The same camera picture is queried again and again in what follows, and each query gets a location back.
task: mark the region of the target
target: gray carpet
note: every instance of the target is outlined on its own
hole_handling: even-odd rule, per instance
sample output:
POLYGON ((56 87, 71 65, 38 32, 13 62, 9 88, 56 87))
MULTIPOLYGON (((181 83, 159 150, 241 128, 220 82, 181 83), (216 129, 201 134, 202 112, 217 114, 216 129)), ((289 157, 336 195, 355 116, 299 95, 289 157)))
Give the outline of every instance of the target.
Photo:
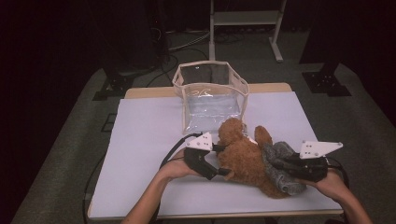
MULTIPOLYGON (((280 33, 278 45, 283 63, 277 63, 268 43, 268 34, 249 34, 232 44, 217 44, 218 61, 229 62, 248 83, 287 82, 296 92, 319 141, 339 141, 342 150, 332 153, 345 166, 352 191, 364 204, 375 223, 394 223, 396 220, 396 132, 386 116, 365 91, 356 74, 339 65, 335 75, 352 96, 329 97, 311 93, 302 72, 317 71, 321 64, 299 64, 308 33, 280 33)), ((171 34, 170 44, 178 46, 196 35, 171 34)), ((179 63, 205 60, 207 42, 172 53, 179 63)), ((163 70, 176 71, 175 58, 163 65, 163 70)), ((163 71, 138 77, 134 87, 146 85, 163 71)), ((117 113, 120 97, 105 101, 92 98, 102 88, 106 75, 102 69, 92 75, 64 124, 50 154, 12 223, 84 223, 82 203, 88 209, 90 195, 98 178, 101 158, 110 139, 102 132, 107 116, 117 113)), ((157 78, 150 87, 169 86, 165 76, 157 78)), ((280 224, 324 223, 328 216, 277 217, 280 224)), ((167 220, 164 223, 212 223, 209 219, 167 220)), ((88 223, 119 223, 119 220, 88 223)), ((215 223, 264 223, 263 218, 217 219, 215 223)))

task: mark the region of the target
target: gray cloth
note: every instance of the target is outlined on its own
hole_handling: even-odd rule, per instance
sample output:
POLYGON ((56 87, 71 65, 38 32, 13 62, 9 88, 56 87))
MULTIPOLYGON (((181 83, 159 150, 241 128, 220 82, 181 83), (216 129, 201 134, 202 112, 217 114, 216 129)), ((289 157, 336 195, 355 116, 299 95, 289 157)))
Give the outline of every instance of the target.
POLYGON ((277 170, 272 163, 291 156, 294 150, 286 142, 278 142, 273 146, 266 144, 262 153, 262 160, 266 165, 266 173, 276 184, 276 187, 289 195, 295 195, 306 190, 306 185, 297 183, 294 178, 282 170, 277 170))

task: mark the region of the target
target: transparent bag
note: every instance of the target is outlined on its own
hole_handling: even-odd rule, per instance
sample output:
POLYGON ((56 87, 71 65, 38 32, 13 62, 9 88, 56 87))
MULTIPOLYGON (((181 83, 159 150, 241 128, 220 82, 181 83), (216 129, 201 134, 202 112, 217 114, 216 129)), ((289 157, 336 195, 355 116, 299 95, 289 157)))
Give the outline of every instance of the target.
POLYGON ((243 119, 249 88, 226 62, 181 64, 173 78, 183 100, 183 133, 216 133, 223 121, 243 119))

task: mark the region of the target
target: teddy bear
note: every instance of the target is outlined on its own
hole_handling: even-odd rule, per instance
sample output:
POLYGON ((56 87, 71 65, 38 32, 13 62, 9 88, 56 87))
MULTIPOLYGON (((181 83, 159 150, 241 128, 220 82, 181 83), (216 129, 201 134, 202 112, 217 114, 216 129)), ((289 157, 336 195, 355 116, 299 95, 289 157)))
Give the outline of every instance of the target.
POLYGON ((271 135, 263 126, 257 126, 254 141, 243 133, 244 124, 241 119, 230 118, 219 127, 220 146, 225 149, 217 153, 219 166, 230 169, 224 176, 225 180, 247 184, 259 188, 270 198, 281 199, 290 196, 281 191, 265 172, 267 164, 263 161, 262 150, 265 145, 273 144, 271 135))

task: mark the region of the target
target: human hand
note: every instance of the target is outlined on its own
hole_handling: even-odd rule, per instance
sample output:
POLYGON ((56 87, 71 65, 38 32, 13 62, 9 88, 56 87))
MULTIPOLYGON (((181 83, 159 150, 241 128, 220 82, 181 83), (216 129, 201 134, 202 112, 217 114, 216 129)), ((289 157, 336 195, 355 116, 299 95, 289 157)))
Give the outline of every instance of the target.
POLYGON ((319 192, 329 198, 332 198, 338 203, 348 194, 350 194, 350 190, 344 184, 343 179, 334 169, 329 169, 327 176, 318 182, 312 182, 303 179, 296 180, 297 182, 316 188, 319 192))
POLYGON ((184 162, 184 149, 182 148, 171 160, 169 160, 158 172, 159 175, 169 178, 169 181, 175 178, 181 178, 186 175, 199 175, 184 162))

